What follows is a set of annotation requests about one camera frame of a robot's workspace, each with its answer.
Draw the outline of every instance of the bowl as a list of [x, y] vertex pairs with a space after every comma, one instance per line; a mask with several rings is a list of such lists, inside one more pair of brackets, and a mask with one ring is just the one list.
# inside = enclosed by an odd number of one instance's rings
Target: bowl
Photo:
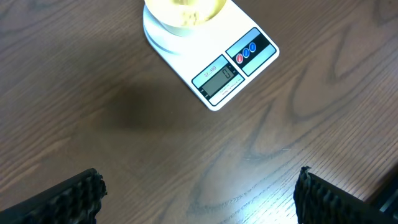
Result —
[[229, 0], [145, 0], [150, 13], [170, 33], [187, 36], [205, 27]]

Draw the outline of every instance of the button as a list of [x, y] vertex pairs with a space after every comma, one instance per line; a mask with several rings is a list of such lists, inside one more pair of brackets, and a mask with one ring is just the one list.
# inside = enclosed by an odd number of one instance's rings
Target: button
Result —
[[252, 53], [255, 52], [256, 49], [257, 49], [256, 44], [255, 43], [250, 43], [249, 49], [250, 49], [250, 52], [252, 52]]
[[236, 56], [236, 62], [237, 63], [242, 63], [243, 62], [243, 55], [242, 54], [238, 54]]
[[249, 49], [243, 49], [243, 57], [248, 58], [250, 56], [250, 51]]

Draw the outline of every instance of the black rubber pad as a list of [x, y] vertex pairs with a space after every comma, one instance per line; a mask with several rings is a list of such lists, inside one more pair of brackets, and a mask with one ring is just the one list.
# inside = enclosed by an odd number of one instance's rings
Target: black rubber pad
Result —
[[395, 223], [378, 209], [308, 173], [308, 169], [300, 171], [294, 191], [299, 224]]
[[107, 194], [102, 175], [88, 169], [0, 213], [0, 223], [95, 223]]

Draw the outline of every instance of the kitchen scale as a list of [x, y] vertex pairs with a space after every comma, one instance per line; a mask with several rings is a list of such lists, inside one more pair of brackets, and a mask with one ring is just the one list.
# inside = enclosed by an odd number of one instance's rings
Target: kitchen scale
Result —
[[151, 46], [212, 111], [279, 56], [278, 46], [232, 1], [205, 26], [183, 37], [167, 31], [147, 6], [143, 20]]

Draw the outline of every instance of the red button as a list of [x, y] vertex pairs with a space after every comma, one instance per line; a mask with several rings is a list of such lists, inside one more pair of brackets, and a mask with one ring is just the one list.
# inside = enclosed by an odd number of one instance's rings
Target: red button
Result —
[[238, 54], [236, 56], [236, 62], [237, 63], [242, 63], [243, 62], [243, 55], [242, 54]]

